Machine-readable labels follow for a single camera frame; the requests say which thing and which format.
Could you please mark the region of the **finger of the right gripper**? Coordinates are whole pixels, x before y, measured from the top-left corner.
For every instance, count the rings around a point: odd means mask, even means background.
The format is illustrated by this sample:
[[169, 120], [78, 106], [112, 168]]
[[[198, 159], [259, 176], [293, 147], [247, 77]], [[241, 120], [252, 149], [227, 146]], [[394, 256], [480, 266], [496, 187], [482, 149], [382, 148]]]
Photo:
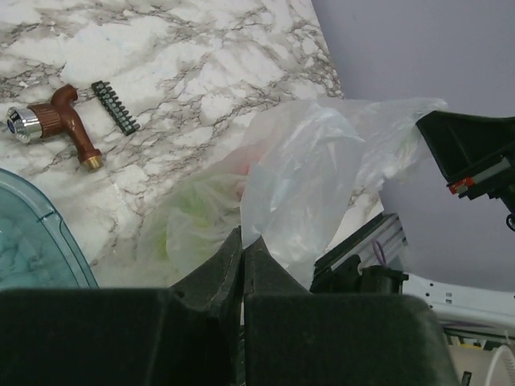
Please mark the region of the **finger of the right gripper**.
[[434, 111], [416, 126], [449, 191], [461, 199], [500, 199], [514, 230], [514, 118]]

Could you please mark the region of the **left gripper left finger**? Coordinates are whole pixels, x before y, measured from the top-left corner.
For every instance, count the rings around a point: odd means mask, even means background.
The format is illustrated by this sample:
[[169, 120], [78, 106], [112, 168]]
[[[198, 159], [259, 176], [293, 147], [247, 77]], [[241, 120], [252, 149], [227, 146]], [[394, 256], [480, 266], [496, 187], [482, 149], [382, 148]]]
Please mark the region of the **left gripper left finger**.
[[1, 293], [4, 385], [233, 385], [241, 232], [169, 288]]

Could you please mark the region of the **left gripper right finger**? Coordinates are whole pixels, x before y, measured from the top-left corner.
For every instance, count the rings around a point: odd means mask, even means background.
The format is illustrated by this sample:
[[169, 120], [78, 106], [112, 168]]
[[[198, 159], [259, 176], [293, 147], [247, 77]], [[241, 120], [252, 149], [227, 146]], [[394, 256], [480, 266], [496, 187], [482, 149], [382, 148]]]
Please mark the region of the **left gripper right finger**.
[[269, 254], [245, 250], [249, 385], [456, 385], [433, 311], [400, 294], [312, 294]]

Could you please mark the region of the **translucent white plastic bag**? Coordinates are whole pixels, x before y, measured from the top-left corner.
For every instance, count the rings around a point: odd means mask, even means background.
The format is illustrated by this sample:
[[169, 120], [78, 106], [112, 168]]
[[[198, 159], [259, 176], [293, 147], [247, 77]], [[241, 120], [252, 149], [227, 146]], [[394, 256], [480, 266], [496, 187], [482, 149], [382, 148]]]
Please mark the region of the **translucent white plastic bag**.
[[237, 175], [233, 150], [176, 183], [144, 219], [137, 258], [172, 285], [239, 228], [244, 247], [263, 239], [271, 256], [309, 288], [315, 262], [353, 198], [411, 172], [428, 152], [416, 122], [446, 108], [439, 98], [322, 97], [259, 113], [236, 149], [257, 146], [264, 151], [260, 161]]

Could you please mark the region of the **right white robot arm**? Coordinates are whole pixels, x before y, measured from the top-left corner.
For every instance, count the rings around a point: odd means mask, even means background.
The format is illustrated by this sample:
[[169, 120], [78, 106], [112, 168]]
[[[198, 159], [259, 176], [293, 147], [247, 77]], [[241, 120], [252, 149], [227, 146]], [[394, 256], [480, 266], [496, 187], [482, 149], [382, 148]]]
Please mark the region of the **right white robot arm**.
[[429, 158], [389, 180], [384, 208], [407, 237], [408, 294], [457, 324], [514, 323], [514, 120], [433, 112]]

